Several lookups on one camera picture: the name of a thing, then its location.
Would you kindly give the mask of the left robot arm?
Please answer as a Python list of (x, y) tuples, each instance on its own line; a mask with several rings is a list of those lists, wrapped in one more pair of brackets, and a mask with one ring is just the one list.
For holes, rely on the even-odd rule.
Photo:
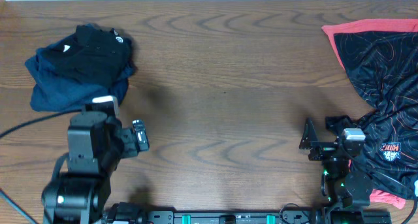
[(122, 159), (149, 150), (142, 120), (123, 127), (112, 103), (89, 103), (70, 119), (68, 153), (43, 189), (44, 223), (95, 223), (104, 216), (110, 177)]

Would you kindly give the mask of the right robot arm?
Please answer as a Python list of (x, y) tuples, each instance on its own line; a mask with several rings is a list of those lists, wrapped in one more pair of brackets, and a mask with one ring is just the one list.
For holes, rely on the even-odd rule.
[(351, 169), (365, 143), (361, 129), (346, 127), (333, 142), (318, 139), (311, 119), (306, 119), (299, 149), (309, 150), (308, 159), (323, 167), (321, 192), (329, 203), (310, 215), (312, 223), (364, 223), (363, 208), (370, 205), (372, 179)]

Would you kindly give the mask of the black polo shirt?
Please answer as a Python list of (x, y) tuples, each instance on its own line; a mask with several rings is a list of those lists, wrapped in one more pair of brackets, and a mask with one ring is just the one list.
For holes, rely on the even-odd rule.
[(37, 51), (52, 72), (106, 88), (133, 75), (131, 41), (115, 29), (79, 25), (63, 40)]

